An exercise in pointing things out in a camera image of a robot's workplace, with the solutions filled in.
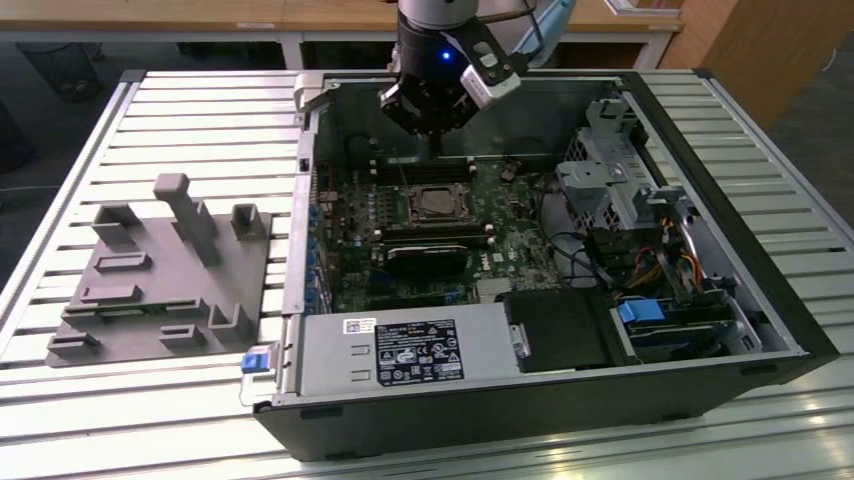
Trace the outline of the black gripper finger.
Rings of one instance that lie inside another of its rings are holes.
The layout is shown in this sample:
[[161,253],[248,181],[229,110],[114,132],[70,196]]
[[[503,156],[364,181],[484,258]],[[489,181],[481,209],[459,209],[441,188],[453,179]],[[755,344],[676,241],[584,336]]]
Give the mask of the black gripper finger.
[[479,111],[465,89],[459,86],[448,86],[440,91],[436,99],[437,127],[433,135],[433,155],[443,154],[443,137],[447,133],[459,130]]
[[436,157],[433,116],[419,102],[417,97],[403,81],[397,81],[379,94],[381,113],[419,141],[420,156]]

